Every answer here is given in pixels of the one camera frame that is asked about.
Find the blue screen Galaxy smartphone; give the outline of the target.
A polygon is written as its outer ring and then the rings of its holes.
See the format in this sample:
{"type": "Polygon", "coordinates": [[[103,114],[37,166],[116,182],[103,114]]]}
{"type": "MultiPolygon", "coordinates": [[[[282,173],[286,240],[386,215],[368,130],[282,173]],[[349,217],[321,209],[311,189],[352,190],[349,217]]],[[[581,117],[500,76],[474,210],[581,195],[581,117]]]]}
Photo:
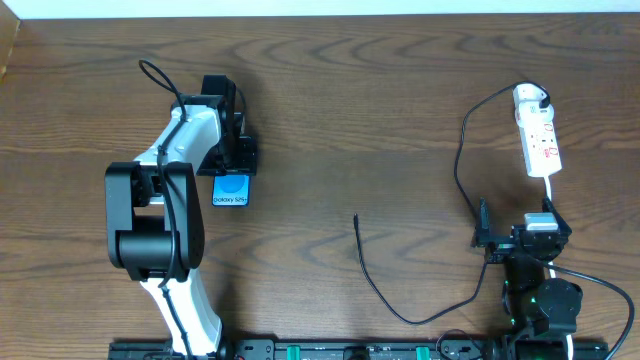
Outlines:
{"type": "Polygon", "coordinates": [[[217,207],[248,206],[250,180],[248,175],[216,176],[213,181],[212,205],[217,207]]]}

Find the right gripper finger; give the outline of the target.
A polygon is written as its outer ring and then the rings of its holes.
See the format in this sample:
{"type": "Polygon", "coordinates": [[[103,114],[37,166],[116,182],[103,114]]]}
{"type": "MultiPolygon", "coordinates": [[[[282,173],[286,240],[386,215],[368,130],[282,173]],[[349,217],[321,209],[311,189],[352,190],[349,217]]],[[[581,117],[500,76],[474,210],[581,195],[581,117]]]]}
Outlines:
{"type": "Polygon", "coordinates": [[[571,227],[567,224],[564,218],[559,214],[557,209],[555,208],[552,200],[549,197],[545,197],[542,200],[542,210],[547,213],[551,213],[554,216],[558,224],[558,231],[563,234],[570,234],[571,227]]]}
{"type": "Polygon", "coordinates": [[[489,208],[485,198],[481,198],[479,201],[479,210],[476,218],[475,226],[475,239],[486,240],[491,235],[491,223],[489,208]]]}

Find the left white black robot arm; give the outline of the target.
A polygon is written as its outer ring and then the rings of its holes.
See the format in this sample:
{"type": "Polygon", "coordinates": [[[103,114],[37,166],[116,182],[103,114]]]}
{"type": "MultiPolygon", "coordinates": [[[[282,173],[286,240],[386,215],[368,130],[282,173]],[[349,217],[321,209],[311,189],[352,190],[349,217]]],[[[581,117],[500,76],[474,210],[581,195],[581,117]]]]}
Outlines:
{"type": "Polygon", "coordinates": [[[205,226],[196,179],[213,180],[215,206],[245,206],[257,172],[257,142],[244,133],[244,99],[225,75],[207,75],[197,94],[178,94],[157,140],[134,160],[105,172],[111,263],[151,295],[171,341],[165,356],[230,359],[199,266],[205,226]]]}

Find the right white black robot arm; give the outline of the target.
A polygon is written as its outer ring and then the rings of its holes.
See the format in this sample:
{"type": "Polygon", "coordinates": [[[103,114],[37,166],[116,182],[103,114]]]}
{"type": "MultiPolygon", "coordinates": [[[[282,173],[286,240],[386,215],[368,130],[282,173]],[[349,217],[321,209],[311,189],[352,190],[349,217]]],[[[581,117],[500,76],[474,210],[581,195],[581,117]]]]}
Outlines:
{"type": "Polygon", "coordinates": [[[542,210],[524,215],[508,235],[492,231],[489,207],[479,201],[472,245],[485,250],[488,264],[502,265],[503,307],[512,330],[489,342],[486,359],[573,359],[583,291],[546,272],[568,243],[572,229],[549,198],[542,210]]]}

